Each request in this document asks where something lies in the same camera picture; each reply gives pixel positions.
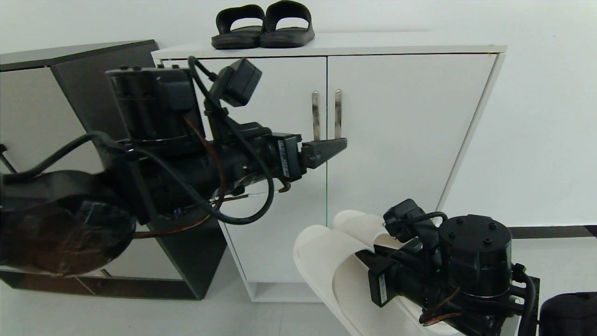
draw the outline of black slipper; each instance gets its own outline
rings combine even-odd
[[[211,46],[219,50],[259,47],[259,36],[263,32],[263,26],[230,29],[234,21],[246,18],[264,20],[265,15],[258,5],[227,8],[219,12],[216,17],[216,26],[220,34],[211,38]]]
[[[305,19],[309,26],[276,29],[278,22],[286,17]],[[259,45],[263,48],[302,47],[315,37],[311,12],[305,5],[290,0],[278,1],[269,6],[265,14],[264,26],[265,32],[259,38]]]

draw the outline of label sticker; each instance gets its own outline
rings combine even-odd
[[[286,147],[284,141],[278,140],[278,149],[280,150],[280,162],[282,163],[282,172],[284,176],[290,177],[290,171],[288,171],[288,161],[286,160]]]
[[[382,274],[379,277],[379,295],[381,296],[381,304],[387,301],[387,290],[386,290],[386,275]]]

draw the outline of red wire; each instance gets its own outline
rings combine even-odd
[[[216,153],[216,151],[214,150],[214,148],[211,146],[211,144],[209,143],[209,141],[207,141],[203,135],[201,135],[201,133],[199,132],[199,130],[197,129],[197,127],[195,127],[195,125],[193,125],[193,123],[187,118],[184,117],[184,121],[186,122],[186,124],[190,127],[191,130],[193,130],[193,132],[197,135],[197,137],[199,138],[199,140],[201,141],[201,143],[203,144],[203,146],[205,147],[205,149],[207,150],[207,152],[210,154],[210,156],[214,159],[214,161],[216,162],[216,165],[218,166],[218,171],[220,174],[220,190],[219,190],[219,194],[218,194],[218,200],[216,201],[216,209],[220,209],[222,203],[224,203],[225,201],[232,201],[232,200],[237,200],[240,198],[246,198],[248,196],[243,195],[243,196],[238,196],[238,197],[230,197],[229,199],[224,199],[225,197],[225,192],[226,192],[226,177],[224,175],[224,165],[222,165],[222,162],[220,160],[220,157],[218,157],[218,154]],[[182,231],[186,231],[186,230],[190,230],[192,228],[195,228],[203,223],[205,223],[208,219],[210,218],[209,215],[206,215],[205,217],[203,217],[200,221],[191,224],[191,225],[187,225],[184,227],[179,227],[179,228],[175,228],[172,230],[166,230],[166,231],[158,231],[158,232],[137,232],[133,235],[133,239],[143,239],[143,238],[155,238],[155,237],[162,237],[162,236],[166,236],[169,234],[174,234],[174,233],[179,233]]]
[[[441,322],[450,317],[460,316],[461,315],[460,313],[451,313],[451,314],[446,314],[446,315],[442,315],[442,316],[432,317],[433,314],[436,311],[438,311],[438,309],[440,309],[444,304],[448,303],[448,301],[451,300],[454,296],[456,296],[456,294],[458,294],[458,292],[460,292],[460,287],[456,288],[452,294],[450,294],[448,297],[443,299],[440,303],[438,303],[433,308],[429,309],[424,314],[422,314],[419,317],[418,322],[424,326],[428,326],[428,325],[433,325],[438,322]]]

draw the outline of white slipper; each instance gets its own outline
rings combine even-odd
[[[378,216],[347,210],[334,218],[335,229],[306,228],[294,245],[294,262],[307,284],[354,336],[455,334],[445,323],[423,327],[421,308],[395,298],[383,308],[371,302],[367,267],[354,255],[373,244],[400,248]]]

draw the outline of slide sandal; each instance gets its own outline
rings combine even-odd
[[[258,5],[246,5],[222,10],[216,17],[219,34],[211,38],[211,46],[218,50],[251,49],[259,47],[263,26],[247,26],[230,29],[234,21],[246,18],[265,19]]]
[[[371,302],[368,269],[354,253],[373,251],[374,245],[402,246],[387,233],[383,218],[345,210],[334,217],[333,226],[305,228],[295,241],[293,258],[307,284],[352,336],[457,333],[445,322],[420,325],[421,308],[405,298],[396,297],[383,308]]]
[[[276,29],[278,22],[287,17],[305,19],[309,26]],[[315,37],[311,12],[303,4],[290,0],[282,0],[270,5],[267,8],[264,26],[265,33],[259,38],[259,45],[263,48],[302,47]]]

